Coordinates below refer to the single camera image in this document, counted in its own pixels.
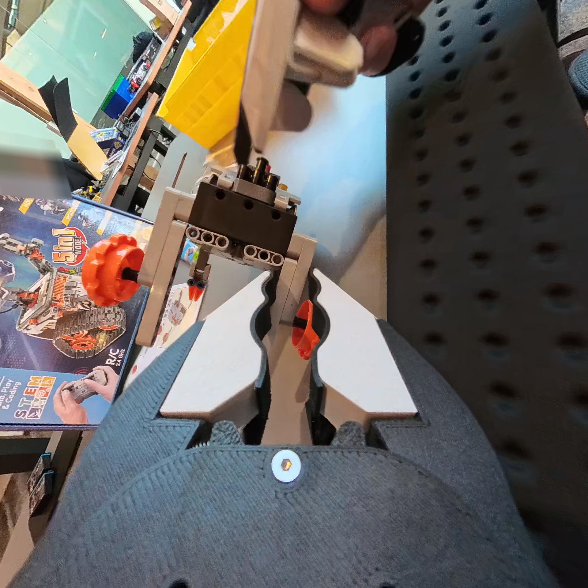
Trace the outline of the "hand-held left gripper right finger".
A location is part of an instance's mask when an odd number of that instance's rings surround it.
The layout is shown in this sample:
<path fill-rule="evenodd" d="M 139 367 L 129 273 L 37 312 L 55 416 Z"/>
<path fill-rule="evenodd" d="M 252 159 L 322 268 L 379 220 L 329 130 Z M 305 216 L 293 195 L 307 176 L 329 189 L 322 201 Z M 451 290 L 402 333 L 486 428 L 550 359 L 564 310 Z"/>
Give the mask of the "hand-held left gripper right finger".
<path fill-rule="evenodd" d="M 407 419 L 417 408 L 377 317 L 318 269 L 316 308 L 325 331 L 313 352 L 318 412 L 339 429 L 359 423 L 368 430 L 378 420 Z"/>

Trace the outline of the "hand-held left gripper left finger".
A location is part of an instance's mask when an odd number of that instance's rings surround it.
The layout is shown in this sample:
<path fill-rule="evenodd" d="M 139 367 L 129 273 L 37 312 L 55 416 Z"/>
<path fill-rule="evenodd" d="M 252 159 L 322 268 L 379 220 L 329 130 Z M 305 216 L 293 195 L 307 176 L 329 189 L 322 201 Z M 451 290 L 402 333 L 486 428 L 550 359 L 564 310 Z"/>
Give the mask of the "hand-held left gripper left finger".
<path fill-rule="evenodd" d="M 259 413 L 255 387 L 263 351 L 252 320 L 265 303 L 262 286 L 270 277 L 262 272 L 206 317 L 160 407 L 162 416 L 228 420 L 243 428 Z"/>

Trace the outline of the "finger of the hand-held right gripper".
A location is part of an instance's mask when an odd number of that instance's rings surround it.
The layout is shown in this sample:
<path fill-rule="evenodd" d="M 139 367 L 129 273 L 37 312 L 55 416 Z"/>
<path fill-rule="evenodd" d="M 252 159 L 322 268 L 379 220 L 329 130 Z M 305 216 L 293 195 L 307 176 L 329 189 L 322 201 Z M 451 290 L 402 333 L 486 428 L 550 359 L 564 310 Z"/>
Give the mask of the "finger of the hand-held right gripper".
<path fill-rule="evenodd" d="M 262 153 L 285 81 L 289 52 L 298 22 L 299 1 L 258 1 L 240 92 L 234 155 L 248 162 Z"/>
<path fill-rule="evenodd" d="M 312 106 L 304 92 L 285 80 L 272 121 L 272 131 L 302 132 L 311 123 Z"/>

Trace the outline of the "grey toy robot model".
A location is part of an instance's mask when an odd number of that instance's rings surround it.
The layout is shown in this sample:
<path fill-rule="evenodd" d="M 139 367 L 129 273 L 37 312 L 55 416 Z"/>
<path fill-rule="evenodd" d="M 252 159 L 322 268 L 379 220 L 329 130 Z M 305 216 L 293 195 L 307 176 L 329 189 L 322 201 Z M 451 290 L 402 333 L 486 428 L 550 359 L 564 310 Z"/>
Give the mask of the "grey toy robot model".
<path fill-rule="evenodd" d="M 196 419 L 192 446 L 207 444 L 223 422 L 235 426 L 248 445 L 312 444 L 304 407 L 310 370 L 288 366 L 288 361 L 309 357 L 316 341 L 312 304 L 301 301 L 316 241 L 295 232 L 298 201 L 279 180 L 259 158 L 254 166 L 240 165 L 236 178 L 211 173 L 195 196 L 187 235 L 201 239 L 199 263 L 210 254 L 224 255 L 267 270 L 271 277 L 262 286 L 265 303 L 252 320 L 252 334 L 263 351 L 255 387 L 259 413 L 243 428 L 228 420 Z"/>

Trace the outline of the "grey desk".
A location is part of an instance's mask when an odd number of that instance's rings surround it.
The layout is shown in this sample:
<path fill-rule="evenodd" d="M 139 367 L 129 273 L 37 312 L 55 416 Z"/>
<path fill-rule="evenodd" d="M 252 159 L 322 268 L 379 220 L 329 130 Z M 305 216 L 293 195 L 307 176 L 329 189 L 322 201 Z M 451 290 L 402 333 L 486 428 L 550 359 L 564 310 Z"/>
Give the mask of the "grey desk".
<path fill-rule="evenodd" d="M 264 156 L 301 198 L 295 231 L 318 243 L 313 267 L 379 319 L 387 318 L 386 86 L 313 86 L 312 121 L 274 133 Z"/>

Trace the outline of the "person's right hand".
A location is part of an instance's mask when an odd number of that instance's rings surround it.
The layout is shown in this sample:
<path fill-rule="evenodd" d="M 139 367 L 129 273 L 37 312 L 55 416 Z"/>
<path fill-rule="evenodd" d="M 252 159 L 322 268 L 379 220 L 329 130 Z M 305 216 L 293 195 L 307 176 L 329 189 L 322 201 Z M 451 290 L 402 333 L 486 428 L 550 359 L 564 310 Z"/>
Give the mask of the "person's right hand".
<path fill-rule="evenodd" d="M 420 19 L 432 1 L 303 1 L 310 11 L 339 18 L 360 42 L 361 74 L 380 77 L 413 59 L 422 46 Z"/>

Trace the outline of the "white instruction booklet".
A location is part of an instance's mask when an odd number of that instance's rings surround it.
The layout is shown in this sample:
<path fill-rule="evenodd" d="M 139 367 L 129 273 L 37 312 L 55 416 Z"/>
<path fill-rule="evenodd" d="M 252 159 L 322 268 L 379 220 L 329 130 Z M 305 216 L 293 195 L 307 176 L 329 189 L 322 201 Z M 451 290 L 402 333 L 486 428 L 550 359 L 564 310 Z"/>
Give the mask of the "white instruction booklet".
<path fill-rule="evenodd" d="M 154 343 L 151 347 L 143 348 L 139 352 L 130 373 L 133 377 L 146 369 L 195 325 L 205 290 L 206 288 L 189 287 L 186 283 L 174 285 L 171 288 Z"/>

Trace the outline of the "yellow plastic bin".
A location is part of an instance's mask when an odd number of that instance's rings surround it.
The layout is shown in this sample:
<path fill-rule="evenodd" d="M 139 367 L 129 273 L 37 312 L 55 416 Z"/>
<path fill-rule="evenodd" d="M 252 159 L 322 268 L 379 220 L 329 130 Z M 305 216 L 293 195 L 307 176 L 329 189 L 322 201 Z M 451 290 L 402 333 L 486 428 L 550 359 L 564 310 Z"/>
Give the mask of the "yellow plastic bin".
<path fill-rule="evenodd" d="M 185 49 L 157 115 L 211 150 L 236 128 L 256 1 L 219 1 Z"/>

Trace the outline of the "blue storage crate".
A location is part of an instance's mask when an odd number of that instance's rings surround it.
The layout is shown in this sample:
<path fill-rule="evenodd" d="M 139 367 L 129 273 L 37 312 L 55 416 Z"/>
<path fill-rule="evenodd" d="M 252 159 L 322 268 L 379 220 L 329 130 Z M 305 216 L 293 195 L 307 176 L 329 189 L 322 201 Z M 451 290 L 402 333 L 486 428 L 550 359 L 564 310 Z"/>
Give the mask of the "blue storage crate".
<path fill-rule="evenodd" d="M 108 117 L 116 120 L 125 111 L 133 97 L 133 93 L 129 91 L 129 85 L 121 84 L 108 94 L 100 109 Z"/>

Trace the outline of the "blue robot kit box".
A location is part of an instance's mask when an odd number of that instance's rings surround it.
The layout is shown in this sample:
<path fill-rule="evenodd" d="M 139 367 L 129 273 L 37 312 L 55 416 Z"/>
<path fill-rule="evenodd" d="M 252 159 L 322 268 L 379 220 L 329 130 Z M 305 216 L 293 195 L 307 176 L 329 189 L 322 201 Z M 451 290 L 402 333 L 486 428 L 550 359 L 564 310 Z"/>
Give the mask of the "blue robot kit box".
<path fill-rule="evenodd" d="M 146 249 L 152 223 L 72 197 L 1 196 L 1 428 L 94 429 L 120 388 L 148 290 L 98 306 L 87 254 L 123 233 Z"/>

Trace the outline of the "dark perforated panel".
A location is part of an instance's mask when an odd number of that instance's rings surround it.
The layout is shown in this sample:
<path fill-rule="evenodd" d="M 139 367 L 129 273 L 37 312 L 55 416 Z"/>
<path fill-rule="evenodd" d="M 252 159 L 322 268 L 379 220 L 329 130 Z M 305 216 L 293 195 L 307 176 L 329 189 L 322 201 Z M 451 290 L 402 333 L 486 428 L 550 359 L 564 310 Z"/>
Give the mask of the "dark perforated panel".
<path fill-rule="evenodd" d="M 587 587 L 587 128 L 537 1 L 433 1 L 386 79 L 387 315 Z"/>

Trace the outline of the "small black blue box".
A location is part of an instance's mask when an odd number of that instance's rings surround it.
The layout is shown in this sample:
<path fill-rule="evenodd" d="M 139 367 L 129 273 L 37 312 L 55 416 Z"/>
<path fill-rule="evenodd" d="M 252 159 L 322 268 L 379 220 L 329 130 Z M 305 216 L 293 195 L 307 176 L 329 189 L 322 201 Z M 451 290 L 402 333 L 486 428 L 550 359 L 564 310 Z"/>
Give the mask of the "small black blue box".
<path fill-rule="evenodd" d="M 52 468 L 52 454 L 42 453 L 34 466 L 28 481 L 29 517 L 39 516 L 45 510 L 54 490 L 55 470 Z"/>

